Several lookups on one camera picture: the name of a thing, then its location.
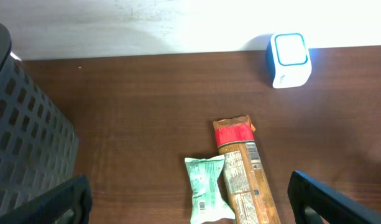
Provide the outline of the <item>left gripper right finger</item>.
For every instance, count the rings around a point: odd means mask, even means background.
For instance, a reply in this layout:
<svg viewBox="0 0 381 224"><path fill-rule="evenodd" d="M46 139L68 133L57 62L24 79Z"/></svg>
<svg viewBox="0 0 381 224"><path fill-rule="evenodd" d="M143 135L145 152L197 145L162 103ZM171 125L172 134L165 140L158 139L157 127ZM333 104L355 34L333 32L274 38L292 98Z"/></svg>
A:
<svg viewBox="0 0 381 224"><path fill-rule="evenodd" d="M295 170L287 190L297 224L381 223L381 214Z"/></svg>

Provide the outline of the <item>mint green snack pouch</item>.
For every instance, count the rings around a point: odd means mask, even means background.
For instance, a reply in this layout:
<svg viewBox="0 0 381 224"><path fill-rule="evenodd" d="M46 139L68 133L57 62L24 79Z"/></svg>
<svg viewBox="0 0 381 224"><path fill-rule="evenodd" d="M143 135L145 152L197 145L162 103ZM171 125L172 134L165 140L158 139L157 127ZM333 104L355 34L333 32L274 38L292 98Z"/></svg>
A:
<svg viewBox="0 0 381 224"><path fill-rule="evenodd" d="M223 171L225 157L210 159L184 159L192 189L190 223L203 224L223 218L235 219L235 213L222 198L218 179Z"/></svg>

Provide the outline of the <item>orange pasta package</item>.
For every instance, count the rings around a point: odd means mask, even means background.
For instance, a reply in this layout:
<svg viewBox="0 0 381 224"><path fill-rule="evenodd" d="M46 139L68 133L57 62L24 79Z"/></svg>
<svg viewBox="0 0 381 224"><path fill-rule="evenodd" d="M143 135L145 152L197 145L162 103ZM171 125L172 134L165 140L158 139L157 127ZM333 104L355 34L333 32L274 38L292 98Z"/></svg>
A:
<svg viewBox="0 0 381 224"><path fill-rule="evenodd" d="M234 222L280 223L250 117L222 119L213 126L219 154L225 158L223 176Z"/></svg>

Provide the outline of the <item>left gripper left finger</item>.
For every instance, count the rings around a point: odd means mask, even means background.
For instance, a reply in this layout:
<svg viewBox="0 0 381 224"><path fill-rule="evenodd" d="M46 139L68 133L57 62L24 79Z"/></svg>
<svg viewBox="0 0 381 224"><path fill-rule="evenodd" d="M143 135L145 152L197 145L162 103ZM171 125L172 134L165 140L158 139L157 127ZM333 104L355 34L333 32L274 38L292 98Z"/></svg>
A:
<svg viewBox="0 0 381 224"><path fill-rule="evenodd" d="M0 217L0 223L89 223L93 199L85 175L73 177Z"/></svg>

